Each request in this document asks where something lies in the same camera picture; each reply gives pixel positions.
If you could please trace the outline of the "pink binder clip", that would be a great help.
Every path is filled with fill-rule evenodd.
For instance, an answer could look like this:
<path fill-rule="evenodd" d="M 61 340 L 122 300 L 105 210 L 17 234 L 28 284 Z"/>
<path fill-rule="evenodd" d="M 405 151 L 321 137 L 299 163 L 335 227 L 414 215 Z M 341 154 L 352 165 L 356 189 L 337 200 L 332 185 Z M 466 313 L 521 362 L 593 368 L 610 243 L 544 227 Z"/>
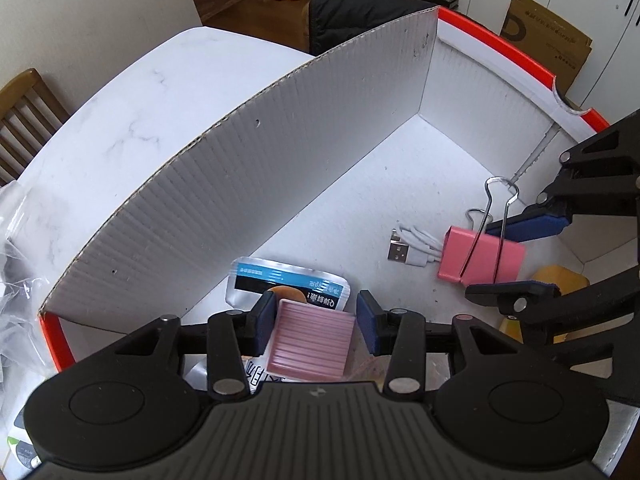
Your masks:
<path fill-rule="evenodd" d="M 518 242 L 506 240 L 506 228 L 498 227 L 497 235 L 486 233 L 492 202 L 491 185 L 501 183 L 511 196 L 503 206 L 503 217 L 518 200 L 518 186 L 505 177 L 490 177 L 485 181 L 487 197 L 480 227 L 467 230 L 452 226 L 445 235 L 437 277 L 445 282 L 464 286 L 515 282 L 525 259 L 526 249 Z"/>

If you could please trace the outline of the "blue white sachet packet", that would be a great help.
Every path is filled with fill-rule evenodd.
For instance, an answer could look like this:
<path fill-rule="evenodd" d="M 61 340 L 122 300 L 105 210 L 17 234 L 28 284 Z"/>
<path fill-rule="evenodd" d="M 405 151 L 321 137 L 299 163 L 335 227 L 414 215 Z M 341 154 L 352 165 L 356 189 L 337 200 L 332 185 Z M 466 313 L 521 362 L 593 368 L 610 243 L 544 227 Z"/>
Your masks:
<path fill-rule="evenodd" d="M 224 285 L 224 304 L 221 303 Z M 289 287 L 298 292 L 289 292 L 294 301 L 305 302 L 315 307 L 345 311 L 349 300 L 350 286 L 336 274 L 293 266 L 255 257 L 241 257 L 232 262 L 228 278 L 215 287 L 201 304 L 214 307 L 213 313 L 224 310 L 248 311 L 254 303 L 273 287 Z M 270 350 L 258 358 L 243 358 L 250 391 L 253 393 L 262 382 L 296 382 L 297 379 L 268 373 Z M 198 364 L 186 364 L 186 381 L 195 389 L 206 389 L 206 360 Z"/>

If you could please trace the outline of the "pink ridged soap tray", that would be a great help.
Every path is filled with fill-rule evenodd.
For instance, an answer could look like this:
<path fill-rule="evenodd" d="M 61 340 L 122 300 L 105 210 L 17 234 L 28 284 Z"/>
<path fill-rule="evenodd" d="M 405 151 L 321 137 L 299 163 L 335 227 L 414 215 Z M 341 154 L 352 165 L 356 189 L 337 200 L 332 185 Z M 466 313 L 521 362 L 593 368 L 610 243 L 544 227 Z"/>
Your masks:
<path fill-rule="evenodd" d="M 282 299 L 270 338 L 267 372 L 302 382 L 343 377 L 355 315 Z"/>

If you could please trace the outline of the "blue white tissue pack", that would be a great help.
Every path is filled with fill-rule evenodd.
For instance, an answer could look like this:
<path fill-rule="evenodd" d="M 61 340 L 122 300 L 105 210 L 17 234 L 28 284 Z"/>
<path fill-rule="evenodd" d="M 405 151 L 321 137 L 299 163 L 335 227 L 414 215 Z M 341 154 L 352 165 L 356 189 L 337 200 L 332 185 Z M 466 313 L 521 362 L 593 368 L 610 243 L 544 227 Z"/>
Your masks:
<path fill-rule="evenodd" d="M 27 470 L 34 470 L 41 464 L 40 457 L 25 428 L 24 408 L 15 415 L 14 421 L 9 426 L 8 443 L 18 462 Z"/>

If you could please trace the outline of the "red cardboard box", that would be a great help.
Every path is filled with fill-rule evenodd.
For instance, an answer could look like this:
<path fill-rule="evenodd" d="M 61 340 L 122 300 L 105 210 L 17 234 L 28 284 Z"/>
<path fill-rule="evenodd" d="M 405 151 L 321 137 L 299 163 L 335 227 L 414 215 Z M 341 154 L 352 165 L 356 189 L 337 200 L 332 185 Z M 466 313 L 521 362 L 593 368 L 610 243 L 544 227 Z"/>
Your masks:
<path fill-rule="evenodd" d="M 603 131 L 492 32 L 431 10 L 312 58 L 207 27 L 115 77 L 42 151 L 52 240 L 41 326 L 64 370 L 163 314 L 210 315 L 251 255 L 344 276 L 449 318 L 459 294 L 386 259 L 400 220 L 435 234 L 490 176 L 558 168 Z"/>

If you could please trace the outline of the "flat brown cardboard box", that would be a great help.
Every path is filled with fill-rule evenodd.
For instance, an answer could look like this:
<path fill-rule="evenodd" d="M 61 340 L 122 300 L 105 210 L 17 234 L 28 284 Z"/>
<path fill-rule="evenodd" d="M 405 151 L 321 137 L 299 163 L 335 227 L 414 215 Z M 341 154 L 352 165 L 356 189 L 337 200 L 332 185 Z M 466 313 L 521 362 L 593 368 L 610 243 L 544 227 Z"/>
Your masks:
<path fill-rule="evenodd" d="M 555 74 L 562 94 L 591 53 L 588 36 L 535 0 L 511 0 L 500 36 Z"/>

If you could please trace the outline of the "clear plastic bag pile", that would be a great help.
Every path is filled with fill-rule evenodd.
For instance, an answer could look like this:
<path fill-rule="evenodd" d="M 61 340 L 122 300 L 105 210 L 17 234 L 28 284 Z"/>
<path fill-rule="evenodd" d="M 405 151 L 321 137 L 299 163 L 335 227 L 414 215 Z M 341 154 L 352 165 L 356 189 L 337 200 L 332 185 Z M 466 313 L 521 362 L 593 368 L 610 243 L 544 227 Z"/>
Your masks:
<path fill-rule="evenodd" d="M 17 246 L 26 214 L 27 194 L 12 181 L 1 188 L 1 361 L 41 376 L 52 370 L 40 332 L 37 296 L 47 280 Z"/>

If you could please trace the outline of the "wooden chair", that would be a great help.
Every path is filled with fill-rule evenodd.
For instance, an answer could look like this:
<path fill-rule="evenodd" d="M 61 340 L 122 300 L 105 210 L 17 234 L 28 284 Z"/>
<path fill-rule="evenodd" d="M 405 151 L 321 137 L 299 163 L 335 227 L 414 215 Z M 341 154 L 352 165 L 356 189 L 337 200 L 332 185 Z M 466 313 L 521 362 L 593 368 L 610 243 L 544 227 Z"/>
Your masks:
<path fill-rule="evenodd" d="M 69 119 L 38 70 L 11 79 L 1 89 L 1 184 L 17 180 Z"/>

